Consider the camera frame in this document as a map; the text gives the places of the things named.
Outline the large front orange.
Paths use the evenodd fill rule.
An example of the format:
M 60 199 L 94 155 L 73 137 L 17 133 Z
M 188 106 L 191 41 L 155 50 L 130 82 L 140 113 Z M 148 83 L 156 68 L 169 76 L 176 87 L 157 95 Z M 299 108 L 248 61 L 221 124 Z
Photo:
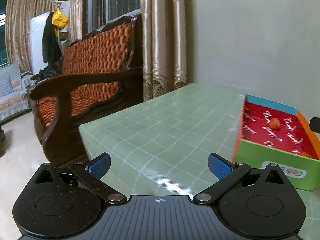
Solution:
M 309 154 L 308 152 L 301 152 L 298 155 L 303 156 L 303 157 L 307 157 L 307 158 L 313 158 L 311 154 Z

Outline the red strawberry-like fruit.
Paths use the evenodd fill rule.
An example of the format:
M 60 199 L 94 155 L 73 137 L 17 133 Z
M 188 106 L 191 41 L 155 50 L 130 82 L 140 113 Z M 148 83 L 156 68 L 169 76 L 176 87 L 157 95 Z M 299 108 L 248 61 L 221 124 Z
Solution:
M 272 130 L 278 131 L 281 128 L 281 123 L 277 118 L 272 118 L 268 123 L 268 127 Z

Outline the colourful cardboard box tray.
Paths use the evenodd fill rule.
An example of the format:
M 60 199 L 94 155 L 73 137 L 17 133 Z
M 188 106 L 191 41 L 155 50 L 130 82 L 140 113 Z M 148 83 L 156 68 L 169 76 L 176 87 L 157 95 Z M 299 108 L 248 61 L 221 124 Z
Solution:
M 268 127 L 272 118 L 280 121 L 280 130 Z M 295 188 L 314 191 L 319 185 L 319 132 L 313 132 L 309 122 L 296 107 L 245 95 L 232 161 L 252 168 L 275 163 Z M 301 152 L 313 158 L 298 155 Z

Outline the green grid table mat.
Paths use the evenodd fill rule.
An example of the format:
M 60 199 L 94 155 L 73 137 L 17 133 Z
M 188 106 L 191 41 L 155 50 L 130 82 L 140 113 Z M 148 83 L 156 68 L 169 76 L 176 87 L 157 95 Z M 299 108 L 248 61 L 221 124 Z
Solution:
M 133 193 L 188 194 L 216 178 L 211 151 L 231 159 L 244 96 L 234 88 L 190 84 L 80 126 L 90 159 L 111 155 L 104 182 Z

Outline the wooden sofa orange cushions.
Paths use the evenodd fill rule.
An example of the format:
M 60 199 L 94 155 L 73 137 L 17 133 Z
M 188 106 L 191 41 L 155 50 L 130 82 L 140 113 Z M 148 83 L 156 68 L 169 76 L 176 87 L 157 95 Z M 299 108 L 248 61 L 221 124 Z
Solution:
M 143 102 L 142 17 L 124 16 L 65 49 L 62 73 L 34 85 L 34 128 L 55 167 L 85 161 L 82 124 Z

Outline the grey cushioned sofa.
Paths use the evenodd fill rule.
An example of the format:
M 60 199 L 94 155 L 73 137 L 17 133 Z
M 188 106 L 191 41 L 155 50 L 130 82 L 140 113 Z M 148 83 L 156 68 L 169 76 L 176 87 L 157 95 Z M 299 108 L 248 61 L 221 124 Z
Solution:
M 29 72 L 20 72 L 18 62 L 1 67 L 1 122 L 31 109 L 29 90 L 34 85 Z

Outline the dark hanging jacket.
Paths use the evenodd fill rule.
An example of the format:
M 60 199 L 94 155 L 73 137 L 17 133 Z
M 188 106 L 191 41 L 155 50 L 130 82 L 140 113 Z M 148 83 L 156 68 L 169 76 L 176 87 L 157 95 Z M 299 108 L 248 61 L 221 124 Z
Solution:
M 62 56 L 55 35 L 55 25 L 52 24 L 53 12 L 50 12 L 42 35 L 42 56 L 44 63 L 55 63 Z

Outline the yellow bag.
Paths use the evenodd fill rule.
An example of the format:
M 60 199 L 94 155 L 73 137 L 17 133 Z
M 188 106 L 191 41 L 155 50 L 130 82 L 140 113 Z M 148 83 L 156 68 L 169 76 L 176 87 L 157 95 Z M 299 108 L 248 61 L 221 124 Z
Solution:
M 52 24 L 59 29 L 64 29 L 67 26 L 68 21 L 68 17 L 60 10 L 59 7 L 56 7 L 52 15 Z

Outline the white board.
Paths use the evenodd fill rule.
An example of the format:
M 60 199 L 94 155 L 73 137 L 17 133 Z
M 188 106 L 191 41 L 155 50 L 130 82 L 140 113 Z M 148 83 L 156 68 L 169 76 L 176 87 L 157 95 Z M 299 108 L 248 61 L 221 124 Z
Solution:
M 49 12 L 36 16 L 30 20 L 30 53 L 33 74 L 38 74 L 47 66 L 42 56 L 42 37 Z

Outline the beige satin curtain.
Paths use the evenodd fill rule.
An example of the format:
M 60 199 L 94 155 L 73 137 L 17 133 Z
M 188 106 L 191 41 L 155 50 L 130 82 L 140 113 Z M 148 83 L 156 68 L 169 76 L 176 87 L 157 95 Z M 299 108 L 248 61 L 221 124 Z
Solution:
M 145 101 L 187 84 L 184 0 L 140 0 Z M 7 0 L 5 47 L 9 63 L 30 71 L 30 19 L 53 9 L 52 0 Z

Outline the window with dark frame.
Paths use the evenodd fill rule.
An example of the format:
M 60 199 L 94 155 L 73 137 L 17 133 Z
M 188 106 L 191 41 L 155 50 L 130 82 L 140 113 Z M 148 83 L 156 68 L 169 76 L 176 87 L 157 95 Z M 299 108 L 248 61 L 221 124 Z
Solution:
M 106 23 L 140 11 L 140 0 L 84 0 L 85 33 Z

